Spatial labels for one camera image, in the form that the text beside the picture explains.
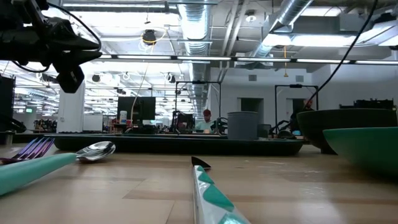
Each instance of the purple fork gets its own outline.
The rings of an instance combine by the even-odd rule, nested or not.
[[[12,158],[0,158],[0,161],[3,164],[11,164],[42,157],[50,149],[53,143],[54,139],[35,138]]]

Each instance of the monitor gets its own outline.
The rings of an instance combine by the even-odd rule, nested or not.
[[[131,107],[135,96],[124,96],[118,98],[118,115],[120,119],[120,111],[127,111],[127,119],[131,117]],[[156,97],[138,97],[134,105],[132,119],[134,121],[155,120]]]

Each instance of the teal handle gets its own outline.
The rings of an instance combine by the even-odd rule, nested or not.
[[[0,195],[18,189],[75,161],[75,153],[64,153],[0,166]]]

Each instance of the wooden table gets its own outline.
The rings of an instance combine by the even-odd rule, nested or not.
[[[10,156],[22,145],[0,148]],[[297,157],[200,156],[252,223],[398,223],[398,186],[304,146]],[[0,197],[0,223],[191,224],[189,156],[113,154]]]

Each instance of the green bowl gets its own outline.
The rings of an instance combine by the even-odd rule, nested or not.
[[[398,176],[398,127],[323,131],[328,144],[351,163],[372,172]]]

